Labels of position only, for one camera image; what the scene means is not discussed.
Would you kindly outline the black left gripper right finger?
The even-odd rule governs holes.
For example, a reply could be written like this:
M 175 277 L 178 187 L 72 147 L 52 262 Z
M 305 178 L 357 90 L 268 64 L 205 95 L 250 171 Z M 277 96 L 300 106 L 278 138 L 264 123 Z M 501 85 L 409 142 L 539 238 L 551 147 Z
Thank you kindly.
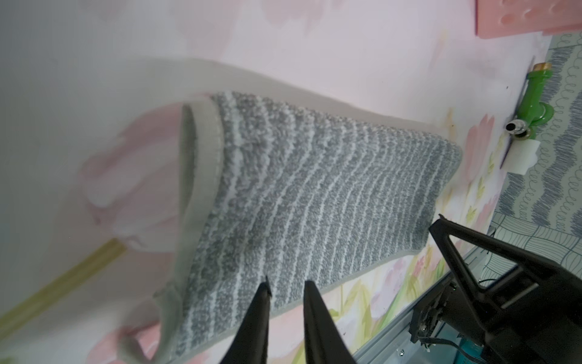
M 356 364 L 313 281 L 305 282 L 303 317 L 307 364 Z

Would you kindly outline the pink perforated plastic basket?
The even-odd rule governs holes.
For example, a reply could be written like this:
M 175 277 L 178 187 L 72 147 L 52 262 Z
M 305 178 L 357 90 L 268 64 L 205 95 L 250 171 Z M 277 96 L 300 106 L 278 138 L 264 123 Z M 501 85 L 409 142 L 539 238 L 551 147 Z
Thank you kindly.
M 581 29 L 581 0 L 483 0 L 476 2 L 476 34 L 494 39 Z

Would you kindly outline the aluminium front rail frame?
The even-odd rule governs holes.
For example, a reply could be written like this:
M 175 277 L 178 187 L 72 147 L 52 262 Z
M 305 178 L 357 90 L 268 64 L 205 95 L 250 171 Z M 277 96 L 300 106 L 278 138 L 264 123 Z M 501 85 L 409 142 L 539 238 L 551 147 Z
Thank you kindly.
M 482 330 L 434 244 L 364 275 L 336 323 L 359 363 L 483 363 Z

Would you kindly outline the grey striped square dishcloth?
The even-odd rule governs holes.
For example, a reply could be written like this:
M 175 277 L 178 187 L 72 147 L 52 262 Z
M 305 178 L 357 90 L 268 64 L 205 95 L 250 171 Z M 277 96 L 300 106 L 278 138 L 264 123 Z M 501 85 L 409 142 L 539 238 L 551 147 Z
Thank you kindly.
M 462 148 L 434 133 L 371 124 L 264 96 L 219 92 L 182 105 L 178 235 L 154 295 L 152 357 L 176 363 L 239 328 L 256 291 L 277 312 L 306 281 L 335 288 L 427 242 Z

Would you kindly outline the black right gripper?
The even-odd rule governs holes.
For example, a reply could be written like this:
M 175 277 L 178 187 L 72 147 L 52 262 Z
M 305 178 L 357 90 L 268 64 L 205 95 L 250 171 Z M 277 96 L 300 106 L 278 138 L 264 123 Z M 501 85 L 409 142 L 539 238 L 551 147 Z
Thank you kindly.
M 543 257 L 443 216 L 430 235 L 483 329 L 488 363 L 580 363 L 581 280 Z M 480 282 L 494 255 L 510 263 Z

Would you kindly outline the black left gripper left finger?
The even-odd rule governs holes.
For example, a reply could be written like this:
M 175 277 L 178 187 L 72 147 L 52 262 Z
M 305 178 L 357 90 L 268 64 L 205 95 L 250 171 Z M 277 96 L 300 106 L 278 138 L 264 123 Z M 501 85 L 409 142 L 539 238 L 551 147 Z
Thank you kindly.
M 266 364 L 271 297 L 271 287 L 266 277 L 260 283 L 221 364 Z

